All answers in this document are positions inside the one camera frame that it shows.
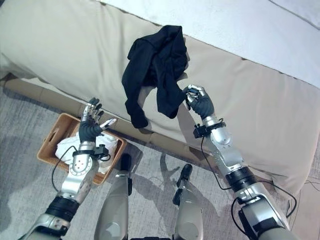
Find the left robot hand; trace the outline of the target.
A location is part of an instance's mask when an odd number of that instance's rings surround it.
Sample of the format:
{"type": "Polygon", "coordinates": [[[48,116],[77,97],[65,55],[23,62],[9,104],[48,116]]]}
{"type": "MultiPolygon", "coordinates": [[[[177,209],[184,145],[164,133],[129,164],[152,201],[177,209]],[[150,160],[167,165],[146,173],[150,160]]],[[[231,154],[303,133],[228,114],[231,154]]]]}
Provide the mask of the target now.
{"type": "Polygon", "coordinates": [[[102,104],[98,98],[93,97],[87,102],[81,115],[78,129],[81,143],[95,142],[97,136],[117,122],[116,118],[110,118],[103,123],[100,123],[100,119],[104,113],[102,104]]]}

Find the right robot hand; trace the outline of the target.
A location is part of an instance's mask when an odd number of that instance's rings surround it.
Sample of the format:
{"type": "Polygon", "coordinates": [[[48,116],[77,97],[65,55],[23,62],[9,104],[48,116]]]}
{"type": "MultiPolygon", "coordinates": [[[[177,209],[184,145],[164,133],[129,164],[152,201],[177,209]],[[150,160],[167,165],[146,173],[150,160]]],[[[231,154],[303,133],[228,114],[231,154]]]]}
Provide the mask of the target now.
{"type": "Polygon", "coordinates": [[[185,94],[185,101],[188,110],[193,110],[202,120],[215,114],[215,108],[204,87],[190,84],[182,92],[185,94]]]}

